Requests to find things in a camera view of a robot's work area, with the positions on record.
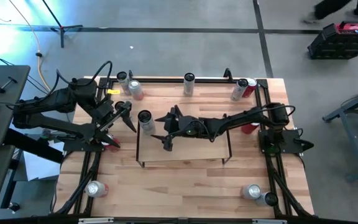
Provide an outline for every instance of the black crate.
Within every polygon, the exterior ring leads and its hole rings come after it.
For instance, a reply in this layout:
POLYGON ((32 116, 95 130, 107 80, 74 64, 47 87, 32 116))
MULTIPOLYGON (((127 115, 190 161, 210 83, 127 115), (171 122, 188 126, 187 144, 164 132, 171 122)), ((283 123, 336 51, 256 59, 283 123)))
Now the black crate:
POLYGON ((308 46, 311 59, 351 59, 358 56, 358 30, 346 29, 358 22, 342 22, 324 27, 308 46))

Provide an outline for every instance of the butcher block tabletop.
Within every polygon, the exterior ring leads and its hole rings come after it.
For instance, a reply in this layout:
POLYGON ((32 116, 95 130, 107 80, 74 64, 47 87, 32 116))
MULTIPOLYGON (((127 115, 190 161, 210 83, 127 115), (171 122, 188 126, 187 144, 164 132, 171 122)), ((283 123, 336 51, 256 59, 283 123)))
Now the butcher block tabletop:
MULTIPOLYGON (((289 105, 283 79, 268 78, 267 81, 271 102, 289 105)), ((137 114, 142 110, 149 110, 153 119, 156 119, 178 105, 183 115, 222 118, 224 113, 232 115, 256 106, 254 93, 237 102, 231 101, 234 84, 196 83, 192 97, 183 96, 182 83, 141 84, 145 93, 141 101, 133 100, 122 91, 119 95, 111 95, 114 103, 127 100, 132 103, 131 120, 135 127, 137 114)), ((113 89, 120 90, 121 87, 115 82, 113 89)), ((264 103, 263 91, 260 92, 264 103)), ((91 118, 77 106, 73 122, 90 123, 91 118)), ((166 133, 161 130, 161 124, 157 124, 157 129, 159 134, 166 133)), ((258 129, 250 135, 242 133, 240 128, 230 130, 232 158, 224 165, 220 158, 228 157, 226 134, 214 143, 198 139, 185 152, 180 150, 183 147, 181 143, 175 148, 175 142, 181 140, 176 137, 172 154, 163 150, 161 141, 149 139, 139 146, 140 152, 144 151, 140 155, 144 161, 148 161, 145 168, 141 168, 136 161, 137 135, 118 119, 109 132, 120 140, 121 148, 117 152, 102 152, 97 178, 109 185, 109 193, 103 198, 94 199, 91 216, 274 218, 271 207, 260 207, 255 201, 240 196, 240 188, 248 184, 257 184, 263 192, 269 191, 265 157, 260 152, 257 140, 258 129)), ((84 152, 73 152, 62 164, 55 210, 61 208, 76 189, 83 158, 84 152)), ((283 154, 282 160, 288 188, 306 211, 314 213, 300 158, 283 154)), ((276 186, 280 209, 285 212, 282 191, 276 186)), ((81 212, 86 199, 87 195, 83 194, 81 212)))

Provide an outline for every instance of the silver can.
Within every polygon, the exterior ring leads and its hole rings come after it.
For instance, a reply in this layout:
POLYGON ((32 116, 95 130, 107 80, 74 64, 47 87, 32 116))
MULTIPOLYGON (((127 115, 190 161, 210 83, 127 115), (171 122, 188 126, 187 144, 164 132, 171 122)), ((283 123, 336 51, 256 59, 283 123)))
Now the silver can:
POLYGON ((85 192, 89 197, 104 197, 109 193, 109 186, 94 180, 88 183, 85 192))
POLYGON ((150 111, 142 110, 137 115, 137 118, 139 119, 139 124, 145 134, 155 134, 155 125, 150 111))
POLYGON ((260 197, 261 191, 260 187, 256 184, 250 184, 241 187, 241 196, 245 199, 258 199, 260 197))
POLYGON ((185 78, 183 79, 184 89, 183 94, 185 96, 193 96, 194 83, 196 77, 192 73, 186 73, 185 78))
POLYGON ((276 206, 278 204, 278 197, 274 193, 266 192, 260 195, 256 200, 256 204, 259 206, 276 206))
POLYGON ((129 91, 129 81, 131 80, 129 78, 129 75, 127 75, 126 72, 119 72, 117 74, 117 80, 119 82, 119 84, 121 85, 122 90, 124 91, 125 94, 130 95, 131 91, 129 91))
POLYGON ((140 83, 136 80, 131 80, 129 82, 129 91, 131 92, 132 96, 134 97, 135 100, 142 100, 144 97, 144 92, 142 89, 142 86, 140 85, 140 83))
POLYGON ((237 81, 236 86, 233 89, 233 92, 231 93, 231 100, 232 101, 238 101, 246 91, 248 86, 248 81, 245 78, 241 78, 237 81))

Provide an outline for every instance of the wooden table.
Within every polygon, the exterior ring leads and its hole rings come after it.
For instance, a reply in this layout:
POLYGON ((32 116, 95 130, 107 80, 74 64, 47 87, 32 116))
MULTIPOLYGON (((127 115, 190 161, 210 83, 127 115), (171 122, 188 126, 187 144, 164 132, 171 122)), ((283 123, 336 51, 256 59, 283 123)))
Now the wooden table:
MULTIPOLYGON (((288 105, 283 79, 268 79, 272 102, 288 105)), ((130 96, 113 95, 114 101, 130 100, 132 122, 137 126, 137 114, 149 110, 154 118, 164 116, 178 104, 183 114, 220 118, 256 106, 254 95, 238 102, 230 100, 232 84, 196 84, 193 97, 182 95, 183 87, 173 83, 144 83, 145 98, 135 101, 130 96)), ((114 89, 121 89, 116 83, 114 89)), ((74 123, 90 123, 91 118, 77 107, 74 123)), ((110 187, 104 198, 93 202, 92 216, 104 217, 188 217, 188 218, 273 218, 273 209, 258 207, 253 200, 240 197, 240 188, 258 184, 269 191, 265 157, 260 152, 257 131, 245 135, 239 128, 230 131, 233 157, 222 165, 220 159, 192 161, 148 162, 141 168, 135 161, 136 133, 119 120, 109 130, 121 142, 119 152, 103 152, 98 181, 110 187)), ((204 140, 206 147, 214 143, 204 140)), ((74 152, 62 165, 57 185, 58 210, 78 185, 83 152, 74 152)), ((283 154, 287 184, 296 199, 310 213, 313 207, 305 171, 299 158, 283 154)), ((278 188, 280 208, 284 212, 281 190, 278 188)), ((81 212, 86 203, 83 195, 81 212)))

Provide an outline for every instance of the shoe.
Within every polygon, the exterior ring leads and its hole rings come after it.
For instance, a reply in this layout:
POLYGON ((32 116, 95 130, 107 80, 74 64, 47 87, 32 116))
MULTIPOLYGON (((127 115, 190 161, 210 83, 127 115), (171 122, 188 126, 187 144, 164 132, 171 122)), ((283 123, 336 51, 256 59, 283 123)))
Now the shoe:
POLYGON ((308 15, 302 17, 301 21, 306 23, 306 24, 317 24, 317 23, 319 23, 319 19, 316 18, 316 16, 314 15, 314 12, 310 12, 308 15))
POLYGON ((358 15, 354 14, 354 10, 345 12, 345 15, 347 15, 348 17, 350 17, 352 19, 358 19, 358 15))

